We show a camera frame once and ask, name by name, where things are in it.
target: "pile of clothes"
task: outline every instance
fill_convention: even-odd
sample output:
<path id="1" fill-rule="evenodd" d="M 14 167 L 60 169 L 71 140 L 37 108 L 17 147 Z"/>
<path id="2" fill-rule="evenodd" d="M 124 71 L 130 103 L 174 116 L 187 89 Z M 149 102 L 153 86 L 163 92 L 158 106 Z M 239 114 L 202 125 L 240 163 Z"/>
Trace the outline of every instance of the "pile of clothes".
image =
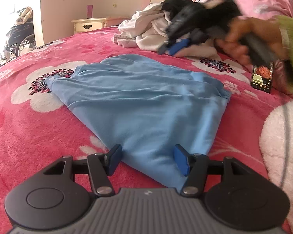
<path id="1" fill-rule="evenodd" d="M 120 35 L 115 34 L 112 41 L 124 48 L 139 47 L 146 51 L 157 51 L 167 40 L 166 28 L 171 20 L 191 0 L 165 0 L 153 3 L 142 11 L 137 11 L 132 19 L 122 22 L 118 29 Z M 196 56 L 210 59 L 217 58 L 217 51 L 213 41 L 207 40 L 201 45 L 191 45 L 177 52 L 175 57 Z"/>

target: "bed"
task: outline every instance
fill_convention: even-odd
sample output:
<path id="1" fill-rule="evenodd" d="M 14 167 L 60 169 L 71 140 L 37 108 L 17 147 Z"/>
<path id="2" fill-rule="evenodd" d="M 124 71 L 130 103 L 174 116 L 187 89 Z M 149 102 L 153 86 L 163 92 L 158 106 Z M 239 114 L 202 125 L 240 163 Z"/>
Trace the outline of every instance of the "bed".
<path id="1" fill-rule="evenodd" d="M 159 56 L 115 45 L 111 38 L 118 33 L 117 27 L 111 27 L 76 34 L 45 44 L 0 68 L 0 233 L 11 228 L 4 198 L 13 187 L 63 155 L 84 159 L 89 154 L 107 152 L 96 135 L 48 89 L 46 82 L 53 75 L 70 77 L 79 65 L 116 55 L 140 54 L 166 65 L 204 71 L 219 79 L 232 97 L 209 156 L 215 160 L 233 156 L 268 178 L 258 141 L 265 119 L 281 105 L 282 93 L 253 89 L 251 74 L 223 54 L 218 54 L 217 60 Z M 124 163 L 120 163 L 110 180 L 116 190 L 162 187 Z M 90 190 L 85 175 L 77 176 L 77 182 Z M 219 177 L 209 178 L 206 189 L 218 182 Z M 283 227 L 290 233 L 287 223 Z"/>

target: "smartphone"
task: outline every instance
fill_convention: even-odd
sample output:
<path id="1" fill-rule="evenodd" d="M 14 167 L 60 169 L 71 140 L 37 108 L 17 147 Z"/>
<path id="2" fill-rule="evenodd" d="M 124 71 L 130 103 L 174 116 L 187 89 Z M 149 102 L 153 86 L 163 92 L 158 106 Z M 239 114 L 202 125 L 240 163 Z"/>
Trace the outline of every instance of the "smartphone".
<path id="1" fill-rule="evenodd" d="M 251 86 L 257 90 L 270 93 L 272 88 L 273 65 L 271 62 L 269 66 L 254 66 L 252 73 Z"/>

